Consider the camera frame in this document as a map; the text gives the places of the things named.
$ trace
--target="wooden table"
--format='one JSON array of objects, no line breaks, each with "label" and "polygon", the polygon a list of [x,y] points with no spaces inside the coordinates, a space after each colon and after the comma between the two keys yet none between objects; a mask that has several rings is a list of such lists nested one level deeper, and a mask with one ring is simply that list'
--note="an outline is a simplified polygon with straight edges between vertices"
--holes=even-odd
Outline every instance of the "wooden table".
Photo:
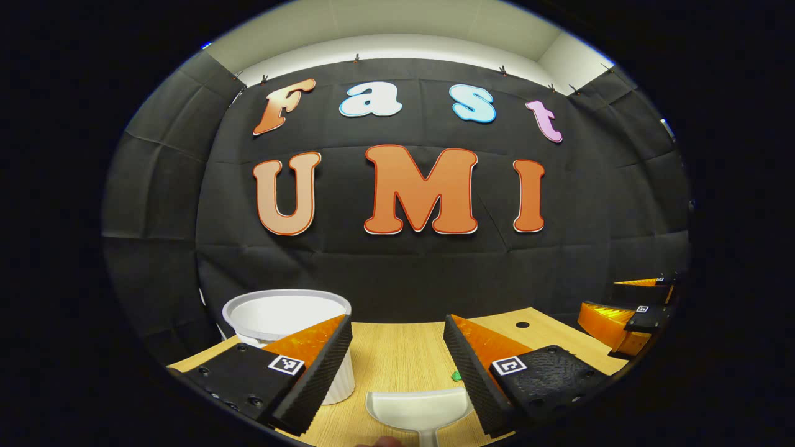
[{"label": "wooden table", "polygon": [[[609,347],[595,338],[532,308],[471,320],[533,349],[557,344],[608,375],[626,364],[626,360],[608,357]],[[530,326],[518,328],[516,323],[519,321],[525,321]],[[351,362],[356,388],[351,397],[334,405],[321,406],[309,431],[301,437],[279,431],[318,447],[353,447],[359,443],[372,445],[383,435],[400,439],[406,447],[418,446],[416,434],[391,429],[373,419],[365,409],[365,397],[371,391],[414,392],[463,387],[463,382],[454,382],[450,377],[456,366],[442,340],[443,329],[443,322],[395,325],[353,323]],[[234,336],[170,366],[187,371],[239,341]],[[483,434],[474,411],[439,430],[442,446],[480,447],[493,441]]]}]

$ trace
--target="finger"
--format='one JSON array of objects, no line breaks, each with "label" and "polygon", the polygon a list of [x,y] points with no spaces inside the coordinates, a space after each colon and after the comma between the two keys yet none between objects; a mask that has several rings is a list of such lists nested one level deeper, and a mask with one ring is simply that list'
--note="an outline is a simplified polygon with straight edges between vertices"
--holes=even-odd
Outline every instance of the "finger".
[{"label": "finger", "polygon": [[381,436],[375,444],[373,444],[373,447],[403,447],[403,443],[396,437]]}]

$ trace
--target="dustpan handle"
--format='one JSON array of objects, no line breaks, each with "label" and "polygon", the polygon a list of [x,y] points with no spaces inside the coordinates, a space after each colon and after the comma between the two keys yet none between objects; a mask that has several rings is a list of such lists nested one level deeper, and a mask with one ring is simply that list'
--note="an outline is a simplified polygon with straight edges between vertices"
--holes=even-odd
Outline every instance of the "dustpan handle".
[{"label": "dustpan handle", "polygon": [[436,430],[425,430],[420,432],[420,447],[439,447],[439,439],[436,438]]}]

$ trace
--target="blue letter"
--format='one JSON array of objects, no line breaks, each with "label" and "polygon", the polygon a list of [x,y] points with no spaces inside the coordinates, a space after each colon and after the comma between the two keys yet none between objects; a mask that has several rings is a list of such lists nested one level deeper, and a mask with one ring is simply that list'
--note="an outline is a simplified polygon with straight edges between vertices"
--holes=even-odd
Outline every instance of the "blue letter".
[{"label": "blue letter", "polygon": [[347,91],[350,98],[339,105],[339,113],[345,116],[390,116],[398,113],[403,104],[398,102],[398,88],[388,82],[368,82],[355,85]]},{"label": "blue letter", "polygon": [[491,106],[494,98],[480,87],[457,84],[450,87],[450,96],[458,101],[452,105],[452,111],[464,121],[492,122],[497,117]]}]

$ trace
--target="orange gripper part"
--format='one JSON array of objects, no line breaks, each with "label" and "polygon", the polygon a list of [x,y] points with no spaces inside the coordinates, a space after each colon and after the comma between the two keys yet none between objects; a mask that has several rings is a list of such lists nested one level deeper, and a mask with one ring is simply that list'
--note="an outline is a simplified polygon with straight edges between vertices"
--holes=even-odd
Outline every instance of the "orange gripper part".
[{"label": "orange gripper part", "polygon": [[635,279],[632,281],[621,281],[621,282],[614,282],[613,284],[627,284],[628,286],[644,286],[644,287],[652,287],[657,285],[657,279]]},{"label": "orange gripper part", "polygon": [[304,365],[309,368],[312,366],[312,362],[317,359],[320,350],[326,345],[328,339],[330,339],[334,331],[337,330],[343,318],[345,318],[345,314],[310,326],[280,340],[276,340],[263,347],[262,350],[280,356],[288,356],[293,359],[303,360]]},{"label": "orange gripper part", "polygon": [[649,341],[649,338],[651,338],[651,334],[635,331],[629,332],[616,351],[630,356],[636,356],[641,351],[641,348],[646,345],[646,342]]},{"label": "orange gripper part", "polygon": [[585,332],[610,346],[615,352],[626,336],[624,326],[634,314],[633,310],[583,303],[577,323],[580,323]]},{"label": "orange gripper part", "polygon": [[489,371],[489,366],[491,366],[492,362],[508,357],[520,356],[521,354],[526,354],[533,350],[526,347],[524,344],[511,340],[502,334],[484,328],[481,325],[458,317],[457,315],[451,315],[451,317],[456,323],[456,326],[458,326],[458,329],[463,333],[464,338],[467,339],[469,345],[472,346],[472,349],[478,356],[478,360],[480,360],[480,364],[488,371],[491,380],[494,380],[494,375]]}]

